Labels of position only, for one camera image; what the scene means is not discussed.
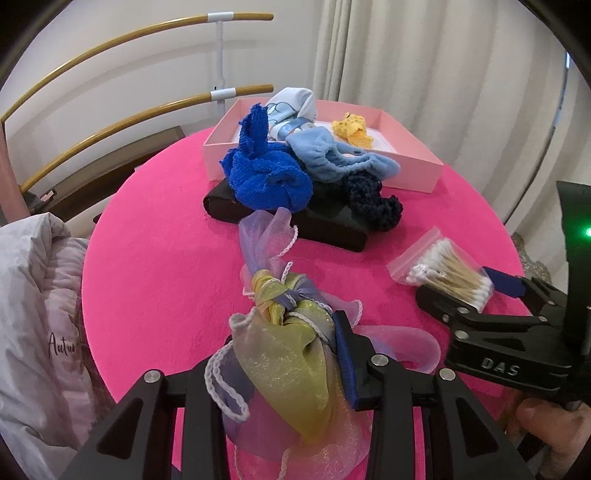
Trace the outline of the person's right hand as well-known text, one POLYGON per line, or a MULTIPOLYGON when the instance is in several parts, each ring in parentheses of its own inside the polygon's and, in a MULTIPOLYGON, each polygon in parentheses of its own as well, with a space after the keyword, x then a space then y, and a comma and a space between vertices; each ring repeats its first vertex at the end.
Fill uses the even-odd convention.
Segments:
POLYGON ((590 407, 574 411, 523 393, 515 393, 499 419, 511 442, 529 433, 549 448, 539 474, 544 479, 563 479, 590 438, 590 407))

